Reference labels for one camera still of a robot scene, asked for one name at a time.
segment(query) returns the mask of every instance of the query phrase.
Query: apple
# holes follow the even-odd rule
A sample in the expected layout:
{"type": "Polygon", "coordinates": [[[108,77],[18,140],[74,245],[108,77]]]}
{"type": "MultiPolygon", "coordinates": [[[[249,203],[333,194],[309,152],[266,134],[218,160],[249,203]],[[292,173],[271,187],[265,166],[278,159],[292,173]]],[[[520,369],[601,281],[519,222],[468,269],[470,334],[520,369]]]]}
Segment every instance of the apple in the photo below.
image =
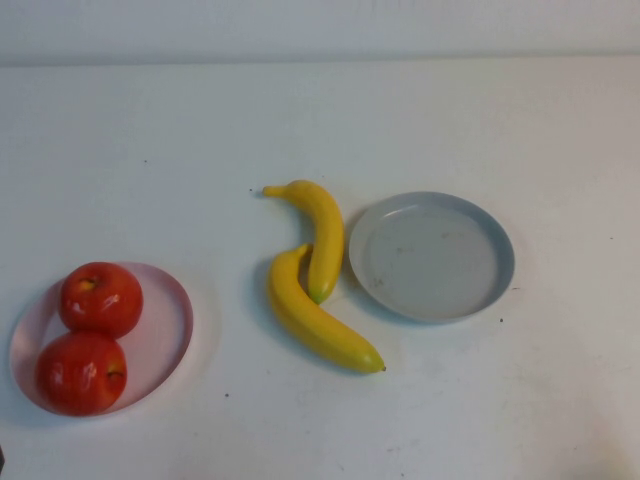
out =
{"type": "Polygon", "coordinates": [[[36,388],[56,412],[84,416],[100,413],[120,397],[127,384],[124,352],[98,332],[70,332],[38,356],[36,388]]]}
{"type": "Polygon", "coordinates": [[[71,331],[91,330],[120,338],[138,323],[142,288],[126,268],[108,262],[78,267],[62,283],[58,313],[71,331]]]}

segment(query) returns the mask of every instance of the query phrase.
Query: banana stem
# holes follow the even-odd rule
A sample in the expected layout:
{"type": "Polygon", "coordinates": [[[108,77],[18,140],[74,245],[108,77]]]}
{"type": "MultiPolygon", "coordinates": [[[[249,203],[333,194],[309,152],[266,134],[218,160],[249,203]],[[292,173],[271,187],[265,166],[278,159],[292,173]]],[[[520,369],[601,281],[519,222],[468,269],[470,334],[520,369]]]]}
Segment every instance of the banana stem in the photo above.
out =
{"type": "Polygon", "coordinates": [[[265,197],[281,197],[284,195],[285,187],[264,187],[262,189],[262,194],[265,197]]]}

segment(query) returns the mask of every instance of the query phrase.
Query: gray plate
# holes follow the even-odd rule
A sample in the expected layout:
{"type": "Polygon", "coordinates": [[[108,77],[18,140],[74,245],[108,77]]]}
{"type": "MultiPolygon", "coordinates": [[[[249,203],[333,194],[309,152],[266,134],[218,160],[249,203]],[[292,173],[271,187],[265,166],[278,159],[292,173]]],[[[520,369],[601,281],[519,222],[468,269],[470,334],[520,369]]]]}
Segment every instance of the gray plate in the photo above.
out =
{"type": "Polygon", "coordinates": [[[349,242],[369,294],[404,316],[449,322],[494,303],[508,288],[513,247],[500,224],[452,195],[415,192],[374,205],[349,242]]]}

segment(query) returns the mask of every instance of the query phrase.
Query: fake fruit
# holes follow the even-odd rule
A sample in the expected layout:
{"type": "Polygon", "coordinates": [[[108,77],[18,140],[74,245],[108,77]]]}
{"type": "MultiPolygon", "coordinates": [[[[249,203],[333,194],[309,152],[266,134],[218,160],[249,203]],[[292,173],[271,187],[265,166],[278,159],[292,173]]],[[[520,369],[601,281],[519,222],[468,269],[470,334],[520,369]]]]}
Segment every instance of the fake fruit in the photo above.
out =
{"type": "Polygon", "coordinates": [[[320,185],[296,180],[283,187],[264,187],[267,197],[289,201],[313,220],[315,240],[309,264],[309,296],[320,304],[336,286],[344,254],[344,223],[340,208],[320,185]]]}
{"type": "Polygon", "coordinates": [[[58,312],[69,330],[119,338],[136,326],[142,306],[142,288],[131,272],[115,263],[93,262],[64,280],[58,312]]]}
{"type": "Polygon", "coordinates": [[[42,398],[56,412],[95,415],[113,405],[124,390],[124,352],[103,333],[71,332],[40,353],[35,381],[42,398]]]}
{"type": "Polygon", "coordinates": [[[331,362],[360,373],[385,370],[376,349],[315,304],[298,281],[311,245],[276,256],[267,280],[269,300],[280,323],[301,343],[331,362]]]}

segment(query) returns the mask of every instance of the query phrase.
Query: yellow banana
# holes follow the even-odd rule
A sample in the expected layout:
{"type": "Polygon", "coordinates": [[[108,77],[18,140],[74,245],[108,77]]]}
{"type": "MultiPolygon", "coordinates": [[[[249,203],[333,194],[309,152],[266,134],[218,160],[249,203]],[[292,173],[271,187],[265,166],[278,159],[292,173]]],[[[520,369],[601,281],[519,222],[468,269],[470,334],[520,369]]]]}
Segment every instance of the yellow banana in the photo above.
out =
{"type": "Polygon", "coordinates": [[[367,340],[313,303],[300,286],[300,265],[311,249],[305,244],[273,260],[267,288],[276,316],[300,342],[337,365],[360,373],[386,370],[367,340]]]}
{"type": "Polygon", "coordinates": [[[309,265],[309,296],[320,304],[336,286],[344,253],[344,224],[340,208],[320,185],[296,180],[283,187],[264,187],[267,197],[281,197],[313,220],[315,241],[309,265]]]}

